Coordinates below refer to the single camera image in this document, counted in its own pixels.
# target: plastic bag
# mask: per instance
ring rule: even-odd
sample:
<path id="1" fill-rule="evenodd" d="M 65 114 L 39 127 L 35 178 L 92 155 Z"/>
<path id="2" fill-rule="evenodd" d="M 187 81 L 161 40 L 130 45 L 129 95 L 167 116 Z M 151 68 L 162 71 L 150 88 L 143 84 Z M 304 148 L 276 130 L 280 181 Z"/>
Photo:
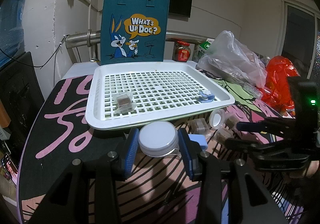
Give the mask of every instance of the plastic bag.
<path id="1" fill-rule="evenodd" d="M 292 62 L 282 56 L 273 57 L 267 65 L 266 85 L 260 89 L 262 101 L 282 113 L 294 109 L 287 77 L 300 76 Z"/>
<path id="2" fill-rule="evenodd" d="M 263 88 L 267 72 L 258 56 L 235 39 L 230 31 L 221 32 L 207 49 L 198 67 L 234 83 L 249 82 Z"/>

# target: window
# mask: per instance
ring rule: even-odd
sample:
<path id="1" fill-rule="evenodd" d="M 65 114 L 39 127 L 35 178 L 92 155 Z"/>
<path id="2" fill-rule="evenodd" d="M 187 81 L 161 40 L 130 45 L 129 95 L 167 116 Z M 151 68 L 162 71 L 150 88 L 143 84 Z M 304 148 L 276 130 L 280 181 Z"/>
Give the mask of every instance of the window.
<path id="1" fill-rule="evenodd" d="M 288 58 L 303 78 L 313 66 L 317 20 L 314 13 L 286 3 L 286 28 L 281 55 Z"/>

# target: red jar label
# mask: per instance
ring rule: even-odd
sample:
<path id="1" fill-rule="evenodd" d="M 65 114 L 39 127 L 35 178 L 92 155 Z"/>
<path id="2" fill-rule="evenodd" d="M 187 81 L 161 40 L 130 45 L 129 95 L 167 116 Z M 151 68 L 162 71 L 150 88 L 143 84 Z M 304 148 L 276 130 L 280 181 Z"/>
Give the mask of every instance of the red jar label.
<path id="1" fill-rule="evenodd" d="M 186 62 L 190 57 L 190 52 L 188 50 L 181 49 L 178 52 L 178 61 Z"/>

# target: bugs bunny cartoon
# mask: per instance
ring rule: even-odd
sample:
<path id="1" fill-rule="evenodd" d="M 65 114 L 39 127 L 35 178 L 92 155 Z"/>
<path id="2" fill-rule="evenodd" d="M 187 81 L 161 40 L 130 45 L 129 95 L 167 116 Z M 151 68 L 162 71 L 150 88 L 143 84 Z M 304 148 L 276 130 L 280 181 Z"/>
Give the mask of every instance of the bugs bunny cartoon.
<path id="1" fill-rule="evenodd" d="M 137 54 L 137 53 L 138 53 L 138 45 L 137 45 L 138 42 L 139 42 L 139 40 L 137 40 L 137 41 L 132 41 L 132 40 L 130 40 L 130 41 L 129 41 L 129 49 L 130 49 L 131 51 L 134 50 L 134 54 Z"/>
<path id="2" fill-rule="evenodd" d="M 120 58 L 120 57 L 133 57 L 132 50 L 129 51 L 127 54 L 125 50 L 122 48 L 126 38 L 121 36 L 117 31 L 120 29 L 122 23 L 122 15 L 118 21 L 118 23 L 115 22 L 115 17 L 112 14 L 111 15 L 111 22 L 110 22 L 110 37 L 111 37 L 111 46 L 115 47 L 115 53 L 114 58 Z"/>

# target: red plastic bag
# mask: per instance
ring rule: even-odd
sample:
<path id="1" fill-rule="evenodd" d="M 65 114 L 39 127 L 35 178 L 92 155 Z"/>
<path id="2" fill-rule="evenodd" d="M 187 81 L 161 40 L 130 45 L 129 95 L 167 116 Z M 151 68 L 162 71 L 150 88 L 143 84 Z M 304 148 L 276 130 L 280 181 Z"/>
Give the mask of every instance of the red plastic bag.
<path id="1" fill-rule="evenodd" d="M 264 89 L 259 89 L 263 93 L 261 100 L 281 114 L 286 109 L 294 109 L 287 77 L 300 75 L 292 62 L 282 56 L 273 57 L 269 61 L 266 71 L 265 87 Z"/>

